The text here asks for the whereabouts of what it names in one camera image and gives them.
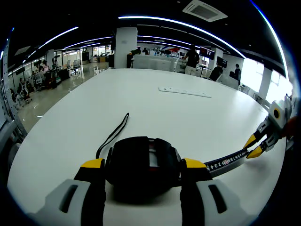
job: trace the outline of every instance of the glossy floor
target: glossy floor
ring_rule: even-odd
[[[30,93],[32,101],[19,109],[19,117],[29,132],[37,121],[60,99],[76,87],[108,68],[107,63],[90,63],[82,65],[81,74],[62,81],[55,89],[46,89]]]

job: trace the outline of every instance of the ceiling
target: ceiling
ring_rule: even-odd
[[[90,2],[83,7],[64,6],[62,3],[56,5],[53,2],[51,5],[48,3],[47,7],[42,7],[41,9],[35,7],[34,4],[14,6],[13,14],[7,12],[9,20],[3,28],[10,35],[8,66],[14,69],[22,64],[23,60],[26,59],[28,62],[37,59],[48,49],[62,49],[85,40],[113,36],[116,28],[122,26],[136,26],[138,35],[164,37],[207,47],[217,47],[216,45],[218,45],[225,49],[224,53],[230,52],[231,55],[241,57],[222,42],[183,25],[151,19],[118,19],[119,16],[131,15],[158,16],[192,24],[223,39],[240,50],[246,57],[263,62],[265,65],[270,65],[273,69],[284,74],[283,69],[279,67],[279,64],[282,65],[282,60],[274,37],[250,1],[203,0],[203,2],[228,16],[214,22],[207,22],[183,13],[182,10],[190,2],[191,0],[152,0],[148,2],[132,0],[130,2],[121,1],[120,3],[118,1],[101,1],[101,3]],[[267,10],[269,14],[266,14],[270,20],[277,17],[277,13],[271,13],[268,3],[258,4],[262,10]],[[40,45],[49,39],[76,26],[79,28],[58,37],[41,49],[38,49]],[[154,41],[152,38],[138,38],[138,40]],[[109,44],[110,41],[114,41],[114,39],[96,40],[95,42]],[[173,41],[166,41],[166,43],[189,47]],[[74,47],[79,48],[84,45],[80,44]],[[15,56],[18,49],[27,46],[30,46],[30,48],[26,52]]]

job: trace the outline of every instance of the black lanyard strap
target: black lanyard strap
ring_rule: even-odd
[[[99,159],[99,155],[100,155],[100,152],[102,151],[102,149],[108,145],[113,139],[115,139],[120,133],[121,131],[123,130],[123,128],[126,126],[127,124],[127,119],[129,117],[130,113],[127,113],[121,124],[119,124],[119,126],[117,126],[117,128],[108,136],[108,138],[105,140],[105,142],[98,148],[97,152],[96,152],[96,158]],[[108,142],[106,143],[114,134],[116,133],[116,135]]]

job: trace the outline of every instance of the white pillar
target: white pillar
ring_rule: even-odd
[[[263,74],[262,74],[262,81],[258,91],[258,95],[263,99],[267,97],[269,84],[271,82],[271,77],[272,77],[272,71],[264,67]]]
[[[217,57],[222,58],[223,51],[221,49],[219,49],[219,48],[211,48],[211,50],[213,50],[215,52],[215,55],[214,55],[214,59],[213,60],[209,60],[209,66],[208,66],[208,68],[214,69],[216,67]]]
[[[137,49],[137,28],[120,27],[116,32],[115,68],[127,67],[127,54]]]
[[[54,57],[55,57],[54,50],[53,49],[48,50],[46,55],[47,65],[50,65],[51,68],[52,68],[52,58]]]

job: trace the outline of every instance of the white tabletop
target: white tabletop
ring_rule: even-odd
[[[158,87],[203,91],[212,98],[160,92]],[[82,163],[94,159],[127,112],[127,126],[115,141],[161,138],[182,158],[202,162],[240,150],[267,116],[250,96],[217,82],[173,72],[109,69],[55,104],[22,143],[8,188],[24,212],[37,212],[52,190],[74,178]],[[108,150],[103,149],[101,157]],[[268,201],[284,153],[281,140],[273,150],[217,177],[239,197],[248,215],[257,216]],[[107,182],[105,225],[181,225],[181,188],[170,189],[143,208],[116,203],[110,188]]]

